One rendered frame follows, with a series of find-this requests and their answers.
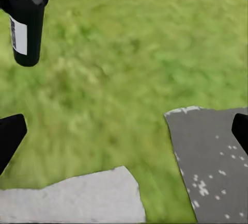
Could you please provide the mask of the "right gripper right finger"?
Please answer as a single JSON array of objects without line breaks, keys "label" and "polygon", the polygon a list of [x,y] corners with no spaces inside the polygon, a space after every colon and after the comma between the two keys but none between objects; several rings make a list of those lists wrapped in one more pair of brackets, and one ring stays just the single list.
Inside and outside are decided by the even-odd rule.
[{"label": "right gripper right finger", "polygon": [[248,155],[248,116],[236,114],[231,131]]}]

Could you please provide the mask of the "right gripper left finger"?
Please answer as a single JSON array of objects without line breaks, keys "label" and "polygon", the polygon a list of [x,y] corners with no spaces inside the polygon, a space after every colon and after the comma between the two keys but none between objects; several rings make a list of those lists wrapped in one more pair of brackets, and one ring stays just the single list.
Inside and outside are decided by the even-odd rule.
[{"label": "right gripper left finger", "polygon": [[27,133],[23,114],[0,119],[0,175]]}]

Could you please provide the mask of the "insectifuge atomizer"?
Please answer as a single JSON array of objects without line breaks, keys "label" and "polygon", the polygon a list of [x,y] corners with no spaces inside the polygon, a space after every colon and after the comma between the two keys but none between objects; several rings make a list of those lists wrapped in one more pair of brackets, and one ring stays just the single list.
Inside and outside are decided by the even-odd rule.
[{"label": "insectifuge atomizer", "polygon": [[39,62],[45,12],[44,0],[9,0],[15,16],[9,15],[16,62],[32,67]]}]

